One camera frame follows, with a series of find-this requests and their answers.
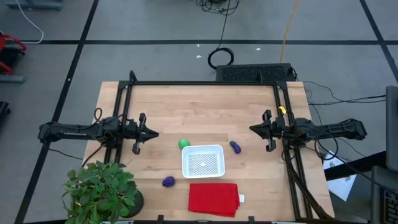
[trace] red chair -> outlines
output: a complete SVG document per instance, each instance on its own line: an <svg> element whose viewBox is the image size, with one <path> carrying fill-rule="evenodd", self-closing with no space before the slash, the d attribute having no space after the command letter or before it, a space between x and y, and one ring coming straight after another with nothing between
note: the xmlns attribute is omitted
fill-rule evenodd
<svg viewBox="0 0 398 224"><path fill-rule="evenodd" d="M20 48L8 47L7 39L13 40ZM11 35L0 34L0 75L11 75L14 73L14 65L19 54L25 55L26 46Z"/></svg>

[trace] yellow clip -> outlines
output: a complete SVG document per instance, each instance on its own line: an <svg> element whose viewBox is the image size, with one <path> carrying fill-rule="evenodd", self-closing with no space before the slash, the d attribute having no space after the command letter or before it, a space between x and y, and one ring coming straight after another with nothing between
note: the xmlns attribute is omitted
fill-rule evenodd
<svg viewBox="0 0 398 224"><path fill-rule="evenodd" d="M286 114L286 109L283 106L280 106L279 109L282 111L283 114Z"/></svg>

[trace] black plant pot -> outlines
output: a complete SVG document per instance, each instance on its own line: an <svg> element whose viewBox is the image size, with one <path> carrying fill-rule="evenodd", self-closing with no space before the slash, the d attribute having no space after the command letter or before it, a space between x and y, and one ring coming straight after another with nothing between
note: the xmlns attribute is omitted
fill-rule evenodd
<svg viewBox="0 0 398 224"><path fill-rule="evenodd" d="M144 196L142 196L142 193L140 191L138 191L135 194L134 202L135 202L136 205L133 206L133 207L130 207L129 214L126 215L123 218L131 218L131 217L137 215L141 211L141 209L143 208L143 206L144 206Z"/></svg>

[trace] yellow cable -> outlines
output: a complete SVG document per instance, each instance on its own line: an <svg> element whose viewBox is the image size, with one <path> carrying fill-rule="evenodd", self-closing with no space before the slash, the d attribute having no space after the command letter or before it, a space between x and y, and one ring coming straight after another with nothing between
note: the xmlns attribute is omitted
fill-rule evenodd
<svg viewBox="0 0 398 224"><path fill-rule="evenodd" d="M299 0L296 0L296 2L294 3L293 11L292 11L292 13L290 15L289 23L287 24L287 27L286 27L286 30L285 30L284 42L282 44L282 50L280 51L279 63L282 63L282 61L284 60L284 50L285 50L286 37L287 37L287 33L289 33L290 27L292 26L293 19L294 19L294 14L296 13L296 9L297 9L297 5L298 4L299 4Z"/></svg>

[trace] white paper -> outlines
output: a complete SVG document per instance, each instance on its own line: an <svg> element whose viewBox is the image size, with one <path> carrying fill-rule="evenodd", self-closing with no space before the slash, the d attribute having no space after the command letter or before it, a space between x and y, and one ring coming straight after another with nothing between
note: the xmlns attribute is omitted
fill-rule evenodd
<svg viewBox="0 0 398 224"><path fill-rule="evenodd" d="M326 158L331 158L331 155L328 154L326 155ZM323 170L338 166L343 164L340 160L333 158L329 161L324 161L323 162ZM329 180L328 181L328 188L329 191L335 194L337 197L341 198L344 201L347 201L349 192L351 191L351 188L353 187L354 180L355 180L356 174L351 175L348 177L336 179L336 180Z"/></svg>
<svg viewBox="0 0 398 224"><path fill-rule="evenodd" d="M239 194L239 202L244 203L244 195Z"/></svg>

